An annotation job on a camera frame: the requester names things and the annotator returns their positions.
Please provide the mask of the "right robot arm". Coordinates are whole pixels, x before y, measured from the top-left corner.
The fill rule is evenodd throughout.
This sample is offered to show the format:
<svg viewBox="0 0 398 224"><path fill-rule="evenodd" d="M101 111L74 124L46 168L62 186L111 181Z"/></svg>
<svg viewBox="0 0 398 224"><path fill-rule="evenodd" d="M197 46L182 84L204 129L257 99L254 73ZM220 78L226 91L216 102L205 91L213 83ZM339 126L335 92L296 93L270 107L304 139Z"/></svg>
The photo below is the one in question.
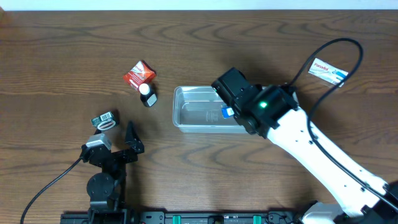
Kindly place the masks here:
<svg viewBox="0 0 398 224"><path fill-rule="evenodd" d="M397 223L397 185L361 167L309 123L294 87L254 85L235 68L211 86L239 125L287 151L335 198L309 206L295 223Z"/></svg>

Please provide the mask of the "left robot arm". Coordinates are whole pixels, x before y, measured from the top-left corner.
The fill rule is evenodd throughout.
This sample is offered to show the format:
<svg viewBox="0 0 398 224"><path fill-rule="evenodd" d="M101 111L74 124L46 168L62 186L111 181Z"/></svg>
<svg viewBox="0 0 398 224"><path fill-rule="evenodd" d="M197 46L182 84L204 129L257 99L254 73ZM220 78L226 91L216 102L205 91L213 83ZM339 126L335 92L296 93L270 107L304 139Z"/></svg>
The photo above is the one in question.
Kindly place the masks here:
<svg viewBox="0 0 398 224"><path fill-rule="evenodd" d="M134 123L128 122L125 144L127 149L111 151L111 141L101 131L90 136L81 147L83 162L101 168L87 183L90 209L94 212L118 211L125 207L126 165L138 160L144 152L144 145L134 130Z"/></svg>

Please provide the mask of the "blue Kool Fever box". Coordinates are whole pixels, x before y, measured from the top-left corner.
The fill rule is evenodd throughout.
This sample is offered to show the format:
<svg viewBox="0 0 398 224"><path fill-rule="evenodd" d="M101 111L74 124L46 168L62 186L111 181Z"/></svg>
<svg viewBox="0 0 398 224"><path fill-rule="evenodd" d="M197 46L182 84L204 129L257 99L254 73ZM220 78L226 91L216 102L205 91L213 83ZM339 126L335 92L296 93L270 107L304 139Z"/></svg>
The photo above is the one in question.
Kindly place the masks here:
<svg viewBox="0 0 398 224"><path fill-rule="evenodd" d="M224 107L221 109L221 114L223 115L224 119L228 119L234 116L234 111L231 107Z"/></svg>

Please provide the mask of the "white Panadol box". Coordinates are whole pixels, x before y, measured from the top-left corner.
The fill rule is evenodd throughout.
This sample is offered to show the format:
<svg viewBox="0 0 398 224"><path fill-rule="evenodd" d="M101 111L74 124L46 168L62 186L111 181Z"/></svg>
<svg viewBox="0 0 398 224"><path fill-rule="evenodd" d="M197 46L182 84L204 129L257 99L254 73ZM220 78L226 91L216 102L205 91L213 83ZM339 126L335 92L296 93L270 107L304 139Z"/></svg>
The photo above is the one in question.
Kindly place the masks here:
<svg viewBox="0 0 398 224"><path fill-rule="evenodd" d="M348 72L340 68L336 68L319 58L314 59L308 69L308 73L323 80L323 84L330 88L339 84L348 75Z"/></svg>

